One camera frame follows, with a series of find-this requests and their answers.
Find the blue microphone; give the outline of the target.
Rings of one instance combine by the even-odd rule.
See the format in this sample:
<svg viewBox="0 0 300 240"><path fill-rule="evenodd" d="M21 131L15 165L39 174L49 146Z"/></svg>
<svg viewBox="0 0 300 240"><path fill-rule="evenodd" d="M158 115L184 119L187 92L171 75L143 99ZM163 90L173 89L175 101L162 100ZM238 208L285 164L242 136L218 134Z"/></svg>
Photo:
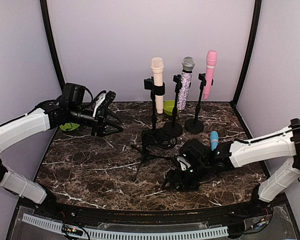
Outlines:
<svg viewBox="0 0 300 240"><path fill-rule="evenodd" d="M217 131L212 131L210 133L210 146L211 150L214 151L219 144L219 134Z"/></svg>

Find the beige microphone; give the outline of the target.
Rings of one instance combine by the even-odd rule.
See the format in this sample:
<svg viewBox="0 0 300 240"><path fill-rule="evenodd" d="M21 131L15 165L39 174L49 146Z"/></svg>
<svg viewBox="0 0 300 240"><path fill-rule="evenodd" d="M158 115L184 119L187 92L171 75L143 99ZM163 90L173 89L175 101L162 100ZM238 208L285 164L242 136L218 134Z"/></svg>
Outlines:
<svg viewBox="0 0 300 240"><path fill-rule="evenodd" d="M160 87L163 86L163 72L164 72L164 61L161 57L154 57L151 60L151 69L153 73L154 85L156 89L159 89L159 93L162 91ZM155 94L156 110L158 114L163 113L164 109L164 96Z"/></svg>

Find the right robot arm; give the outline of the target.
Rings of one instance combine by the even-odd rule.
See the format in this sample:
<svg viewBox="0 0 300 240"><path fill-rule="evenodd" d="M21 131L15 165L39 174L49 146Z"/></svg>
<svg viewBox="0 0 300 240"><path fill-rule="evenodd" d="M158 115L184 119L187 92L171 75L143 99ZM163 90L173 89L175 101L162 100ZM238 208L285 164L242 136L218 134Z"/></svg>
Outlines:
<svg viewBox="0 0 300 240"><path fill-rule="evenodd" d="M253 189L245 213L256 217L265 204L300 178L300 119L279 131L257 138L219 143L215 149L196 138L186 141L172 161L176 168L165 174L163 189L194 191L208 174L232 171L245 165L286 157L283 165L266 181Z"/></svg>

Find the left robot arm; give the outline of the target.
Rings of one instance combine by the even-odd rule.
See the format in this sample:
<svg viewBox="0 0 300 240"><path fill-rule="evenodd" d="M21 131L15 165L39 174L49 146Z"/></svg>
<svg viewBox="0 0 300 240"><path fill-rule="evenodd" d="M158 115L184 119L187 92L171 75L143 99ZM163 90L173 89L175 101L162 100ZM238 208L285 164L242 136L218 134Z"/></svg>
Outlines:
<svg viewBox="0 0 300 240"><path fill-rule="evenodd" d="M116 93L103 90L84 103L86 92L89 89L83 85L66 83L56 99L45 100L28 113L0 124L0 154L36 134L70 123L91 128L91 135L97 137L121 133L119 118L109 110ZM41 205L41 210L50 218L57 218L61 213L60 206L55 203L56 196L50 190L4 166L1 158L0 187Z"/></svg>

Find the black tripod mic stand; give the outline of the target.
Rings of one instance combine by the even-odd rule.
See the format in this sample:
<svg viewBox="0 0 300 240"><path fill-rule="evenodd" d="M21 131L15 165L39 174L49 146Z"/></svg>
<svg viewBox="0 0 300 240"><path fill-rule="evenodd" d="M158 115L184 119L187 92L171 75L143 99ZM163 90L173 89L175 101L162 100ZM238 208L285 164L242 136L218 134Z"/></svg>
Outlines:
<svg viewBox="0 0 300 240"><path fill-rule="evenodd" d="M131 144L130 147L138 151L141 155L140 163L137 167L136 173L133 177L133 181L137 180L137 176L141 166L147 161L154 159L170 160L170 156L153 154L151 149L160 149L162 151L168 151L173 149L177 145L177 137L165 128L156 130L143 130L141 132L141 146L138 147L136 144Z"/></svg>

